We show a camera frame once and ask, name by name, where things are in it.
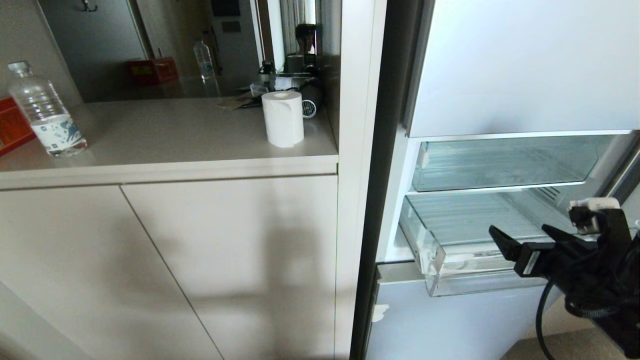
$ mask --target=robotic arm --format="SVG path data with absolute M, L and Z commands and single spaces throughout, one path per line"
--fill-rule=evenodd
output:
M 540 346 L 553 360 L 541 323 L 547 296 L 556 285 L 566 295 L 567 312 L 591 319 L 626 357 L 640 359 L 640 231 L 632 240 L 625 214 L 613 198 L 571 201 L 569 217 L 579 234 L 599 234 L 597 241 L 542 225 L 555 242 L 519 243 L 497 227 L 489 228 L 520 277 L 548 279 L 536 314 Z

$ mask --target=coat hook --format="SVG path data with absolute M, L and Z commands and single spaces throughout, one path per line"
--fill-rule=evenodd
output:
M 90 12 L 90 13 L 92 13 L 92 12 L 94 12 L 94 11 L 98 10 L 98 4 L 96 4 L 96 5 L 93 7 L 93 10 L 89 9 L 89 0 L 82 0 L 82 4 L 84 5 L 84 10 L 85 10 L 86 12 Z

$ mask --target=bottle cap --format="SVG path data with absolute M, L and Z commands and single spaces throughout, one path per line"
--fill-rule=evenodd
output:
M 9 65 L 7 65 L 7 67 L 9 68 L 9 70 L 11 70 L 12 72 L 16 73 L 16 74 L 21 74 L 23 72 L 28 72 L 31 70 L 31 67 L 29 66 L 29 63 L 22 60 L 22 61 L 16 61 L 15 63 L 11 63 Z

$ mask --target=floor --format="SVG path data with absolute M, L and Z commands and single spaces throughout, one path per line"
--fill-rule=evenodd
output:
M 626 357 L 598 329 L 545 336 L 557 360 L 624 360 Z M 536 338 L 520 340 L 500 360 L 546 360 Z

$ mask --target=cabinet door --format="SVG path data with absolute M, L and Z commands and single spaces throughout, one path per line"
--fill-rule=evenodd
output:
M 0 281 L 96 360 L 221 359 L 117 186 L 0 192 Z
M 333 357 L 337 176 L 122 189 L 226 360 Z
M 410 136 L 637 129 L 639 10 L 633 0 L 435 1 Z

